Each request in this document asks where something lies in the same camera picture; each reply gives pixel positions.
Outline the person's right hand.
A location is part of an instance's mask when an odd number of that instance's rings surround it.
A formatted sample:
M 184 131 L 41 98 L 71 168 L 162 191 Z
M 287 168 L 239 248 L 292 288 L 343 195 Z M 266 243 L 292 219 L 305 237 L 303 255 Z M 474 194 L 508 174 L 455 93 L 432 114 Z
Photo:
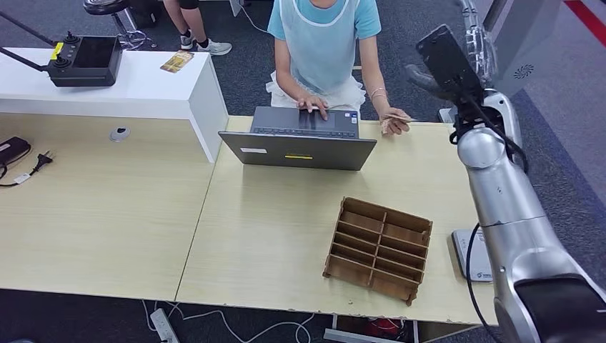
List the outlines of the person's right hand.
M 321 118 L 325 121 L 328 120 L 327 113 L 327 102 L 318 96 L 314 95 L 305 95 L 301 99 L 297 101 L 297 107 L 300 110 L 307 111 L 310 114 L 313 114 L 315 111 L 319 112 Z

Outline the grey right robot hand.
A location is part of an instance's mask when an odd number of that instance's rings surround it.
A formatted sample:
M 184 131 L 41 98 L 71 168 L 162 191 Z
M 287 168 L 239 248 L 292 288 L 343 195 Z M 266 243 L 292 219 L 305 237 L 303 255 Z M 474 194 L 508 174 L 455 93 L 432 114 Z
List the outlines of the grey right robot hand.
M 497 72 L 495 47 L 489 32 L 480 23 L 475 5 L 471 1 L 461 1 L 460 5 L 466 28 L 465 48 L 460 48 L 457 52 L 467 57 L 469 70 L 477 75 L 479 88 L 488 89 L 493 86 L 492 77 Z M 453 86 L 442 85 L 432 73 L 422 72 L 418 65 L 406 65 L 405 72 L 410 84 L 433 96 L 444 100 L 455 98 Z

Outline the person's left hand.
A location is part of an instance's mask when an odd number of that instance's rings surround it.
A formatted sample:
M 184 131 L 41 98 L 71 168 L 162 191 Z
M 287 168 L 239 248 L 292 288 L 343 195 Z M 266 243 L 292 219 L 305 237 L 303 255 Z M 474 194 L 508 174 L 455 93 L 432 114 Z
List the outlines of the person's left hand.
M 414 119 L 410 115 L 394 107 L 382 109 L 379 113 L 379 122 L 384 136 L 400 135 L 408 132 L 409 124 L 413 121 Z

